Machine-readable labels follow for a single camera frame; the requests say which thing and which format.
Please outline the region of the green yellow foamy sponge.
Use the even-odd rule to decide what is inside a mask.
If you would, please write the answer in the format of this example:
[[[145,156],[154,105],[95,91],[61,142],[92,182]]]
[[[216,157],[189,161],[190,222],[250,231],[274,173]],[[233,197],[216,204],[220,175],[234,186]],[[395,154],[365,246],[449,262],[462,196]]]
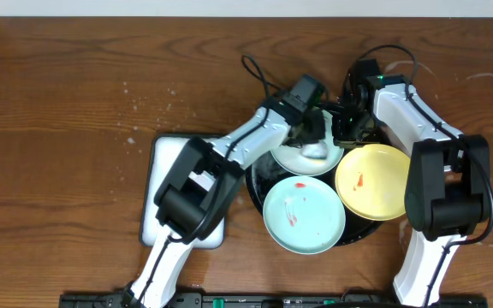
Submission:
[[[322,140],[317,143],[303,144],[300,149],[301,156],[309,159],[324,160],[328,153],[328,146]]]

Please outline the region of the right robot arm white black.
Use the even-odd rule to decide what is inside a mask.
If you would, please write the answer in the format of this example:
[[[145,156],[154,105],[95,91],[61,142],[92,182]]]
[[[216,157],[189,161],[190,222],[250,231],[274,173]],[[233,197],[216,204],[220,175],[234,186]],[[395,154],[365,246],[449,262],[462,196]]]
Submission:
[[[341,136],[351,140],[353,127],[370,117],[410,157],[404,204],[413,233],[393,289],[402,306],[438,305],[455,252],[493,229],[488,142],[451,127],[400,74],[348,74],[340,104]]]

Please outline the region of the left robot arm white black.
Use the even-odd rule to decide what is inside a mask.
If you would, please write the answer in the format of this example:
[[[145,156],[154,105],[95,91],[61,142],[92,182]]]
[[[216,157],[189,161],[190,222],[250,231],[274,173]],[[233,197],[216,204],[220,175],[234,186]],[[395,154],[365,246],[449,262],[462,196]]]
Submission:
[[[290,140],[317,144],[325,133],[322,110],[274,101],[225,136],[180,136],[168,148],[155,141],[140,223],[140,241],[151,253],[122,306],[165,306],[191,250],[223,231],[246,169]]]

